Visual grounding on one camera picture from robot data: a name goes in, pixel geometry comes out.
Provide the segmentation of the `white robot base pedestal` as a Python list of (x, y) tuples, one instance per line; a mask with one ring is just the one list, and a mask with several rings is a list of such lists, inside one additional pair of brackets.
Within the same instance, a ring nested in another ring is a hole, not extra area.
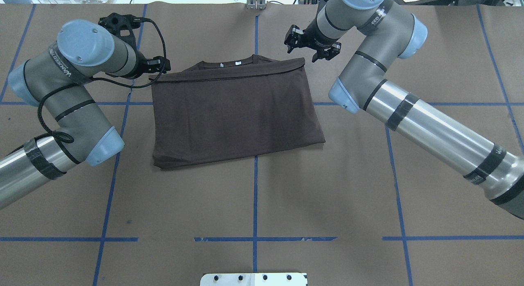
[(201, 286), (307, 286), (306, 273), (208, 273), (200, 280)]

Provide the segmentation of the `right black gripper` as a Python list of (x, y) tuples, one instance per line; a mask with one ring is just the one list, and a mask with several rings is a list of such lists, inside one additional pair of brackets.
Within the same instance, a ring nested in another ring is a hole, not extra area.
[(304, 30), (296, 25), (291, 25), (286, 34), (284, 44), (287, 53), (291, 53), (295, 48), (311, 48), (316, 50), (312, 57), (312, 62), (325, 59), (327, 61), (336, 57), (341, 51), (341, 43), (335, 39), (325, 36), (319, 29), (317, 22), (311, 22)]

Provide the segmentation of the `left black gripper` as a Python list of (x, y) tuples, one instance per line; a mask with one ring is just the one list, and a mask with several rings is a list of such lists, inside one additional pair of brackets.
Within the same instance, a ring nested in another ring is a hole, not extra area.
[(144, 73), (157, 73), (162, 75), (172, 69), (170, 60), (168, 60), (166, 57), (153, 57), (152, 59), (148, 59), (141, 52), (135, 52), (135, 54), (136, 62), (133, 65), (131, 71), (123, 75), (123, 78), (125, 79), (136, 79)]

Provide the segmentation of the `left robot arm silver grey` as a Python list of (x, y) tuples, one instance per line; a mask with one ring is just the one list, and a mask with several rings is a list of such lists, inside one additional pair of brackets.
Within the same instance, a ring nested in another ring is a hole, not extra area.
[(9, 73), (8, 85), (37, 107), (45, 132), (1, 160), (1, 208), (84, 161), (97, 166), (123, 149), (123, 139), (86, 84), (97, 81), (97, 73), (133, 80), (171, 69), (165, 54), (148, 59), (138, 50), (133, 30), (142, 23), (152, 20), (112, 13), (98, 23), (69, 21), (44, 53)]

